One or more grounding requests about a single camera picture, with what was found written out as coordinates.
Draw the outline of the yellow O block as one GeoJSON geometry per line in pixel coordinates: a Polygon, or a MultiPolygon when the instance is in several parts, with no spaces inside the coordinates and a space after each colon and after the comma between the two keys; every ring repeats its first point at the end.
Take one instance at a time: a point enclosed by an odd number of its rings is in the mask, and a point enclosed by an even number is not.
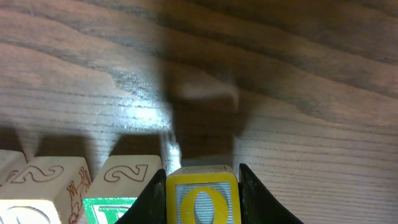
{"type": "Polygon", "coordinates": [[[76,224],[91,177],[83,157],[36,157],[1,190],[1,223],[76,224]]]}
{"type": "Polygon", "coordinates": [[[239,188],[230,166],[181,167],[166,179],[168,224],[241,224],[239,188]]]}

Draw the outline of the green R wooden block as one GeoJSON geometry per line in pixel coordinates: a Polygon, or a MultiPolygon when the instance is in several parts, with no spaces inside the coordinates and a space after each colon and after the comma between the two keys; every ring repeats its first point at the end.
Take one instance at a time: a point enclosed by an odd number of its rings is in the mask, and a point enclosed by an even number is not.
{"type": "Polygon", "coordinates": [[[26,164],[23,152],[1,149],[1,187],[17,175],[26,164]]]}

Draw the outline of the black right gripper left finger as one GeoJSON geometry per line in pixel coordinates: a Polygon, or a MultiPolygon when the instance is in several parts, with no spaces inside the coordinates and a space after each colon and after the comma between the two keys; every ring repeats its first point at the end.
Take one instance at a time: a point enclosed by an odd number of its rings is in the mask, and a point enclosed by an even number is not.
{"type": "Polygon", "coordinates": [[[166,178],[165,170],[159,169],[115,224],[166,224],[166,178]]]}

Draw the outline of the green B wooden block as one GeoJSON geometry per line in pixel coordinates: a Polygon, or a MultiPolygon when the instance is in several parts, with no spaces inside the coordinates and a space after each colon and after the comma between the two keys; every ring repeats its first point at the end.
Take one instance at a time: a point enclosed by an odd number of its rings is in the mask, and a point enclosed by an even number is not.
{"type": "Polygon", "coordinates": [[[88,223],[116,223],[161,168],[157,155],[109,156],[83,198],[88,223]]]}

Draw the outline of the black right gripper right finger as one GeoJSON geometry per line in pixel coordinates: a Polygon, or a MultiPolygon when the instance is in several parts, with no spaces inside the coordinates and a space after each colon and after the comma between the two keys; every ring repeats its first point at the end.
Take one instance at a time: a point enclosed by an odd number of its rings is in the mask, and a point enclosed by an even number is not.
{"type": "Polygon", "coordinates": [[[303,224],[246,164],[239,165],[238,186],[242,224],[303,224]]]}

